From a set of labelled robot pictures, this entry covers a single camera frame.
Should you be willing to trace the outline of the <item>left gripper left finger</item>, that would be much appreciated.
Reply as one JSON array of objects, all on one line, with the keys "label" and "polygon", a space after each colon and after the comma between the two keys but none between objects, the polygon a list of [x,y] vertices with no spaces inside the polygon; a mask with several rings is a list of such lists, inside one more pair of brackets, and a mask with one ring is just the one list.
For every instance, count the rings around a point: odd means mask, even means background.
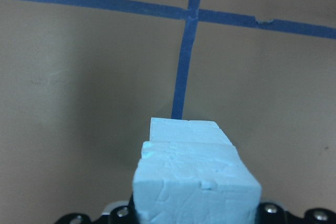
[{"label": "left gripper left finger", "polygon": [[121,200],[109,203],[105,206],[101,216],[92,220],[88,215],[81,213],[71,213],[60,217],[55,223],[139,223],[133,195],[128,201]]}]

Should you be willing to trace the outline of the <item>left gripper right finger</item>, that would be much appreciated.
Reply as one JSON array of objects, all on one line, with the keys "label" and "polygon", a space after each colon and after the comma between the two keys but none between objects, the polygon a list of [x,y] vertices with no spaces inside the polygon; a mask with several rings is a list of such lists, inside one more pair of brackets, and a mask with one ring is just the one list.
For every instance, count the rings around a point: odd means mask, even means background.
[{"label": "left gripper right finger", "polygon": [[335,212],[321,207],[306,210],[302,217],[293,214],[278,201],[262,198],[257,208],[255,223],[296,224],[331,223],[335,224]]}]

